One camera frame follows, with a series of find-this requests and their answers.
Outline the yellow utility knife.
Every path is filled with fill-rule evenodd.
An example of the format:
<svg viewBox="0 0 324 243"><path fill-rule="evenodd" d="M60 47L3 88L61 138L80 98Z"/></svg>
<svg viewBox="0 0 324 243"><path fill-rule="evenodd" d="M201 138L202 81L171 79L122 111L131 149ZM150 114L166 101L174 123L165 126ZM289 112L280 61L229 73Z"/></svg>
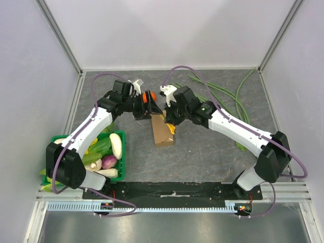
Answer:
<svg viewBox="0 0 324 243"><path fill-rule="evenodd" d="M168 123L168 122L166 121L166 117L165 117L165 115L162 114L161 117L163 118L164 123L168 126L168 128L169 128L169 130L170 130L170 133L171 133L172 135L174 135L174 134L176 133L176 127L175 127L173 124Z"/></svg>

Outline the brown cardboard express box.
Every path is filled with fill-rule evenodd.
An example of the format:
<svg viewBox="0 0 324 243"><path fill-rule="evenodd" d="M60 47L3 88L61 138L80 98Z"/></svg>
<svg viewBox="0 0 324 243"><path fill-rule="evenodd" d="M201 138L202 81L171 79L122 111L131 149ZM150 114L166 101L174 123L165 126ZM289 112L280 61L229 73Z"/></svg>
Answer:
<svg viewBox="0 0 324 243"><path fill-rule="evenodd" d="M151 124L156 147L160 148L174 145L173 134L164 122L162 115L153 114L151 116Z"/></svg>

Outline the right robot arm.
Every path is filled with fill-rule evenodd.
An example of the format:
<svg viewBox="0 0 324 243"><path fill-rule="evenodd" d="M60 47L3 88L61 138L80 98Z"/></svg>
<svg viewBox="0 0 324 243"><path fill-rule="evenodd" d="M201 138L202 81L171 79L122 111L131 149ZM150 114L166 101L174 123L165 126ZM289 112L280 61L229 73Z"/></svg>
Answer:
<svg viewBox="0 0 324 243"><path fill-rule="evenodd" d="M188 119L238 142L257 158L251 168L235 179L231 190L235 198L244 199L250 190L263 182L275 183L291 161L284 133L272 134L248 125L210 100L201 102L187 86L161 86L160 94L166 98L167 123L177 126Z"/></svg>

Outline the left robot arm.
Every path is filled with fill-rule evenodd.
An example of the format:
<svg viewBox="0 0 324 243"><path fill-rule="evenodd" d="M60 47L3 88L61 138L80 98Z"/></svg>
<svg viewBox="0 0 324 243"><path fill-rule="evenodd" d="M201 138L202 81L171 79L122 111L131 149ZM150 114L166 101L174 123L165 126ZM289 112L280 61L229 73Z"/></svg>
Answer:
<svg viewBox="0 0 324 243"><path fill-rule="evenodd" d="M46 176L69 188L91 188L100 199L111 194L107 178L86 170L82 157L97 136L124 112L131 112L136 120L161 114L149 91L142 92L143 81L116 80L112 90L95 100L95 107L85 121L59 144L46 147Z"/></svg>

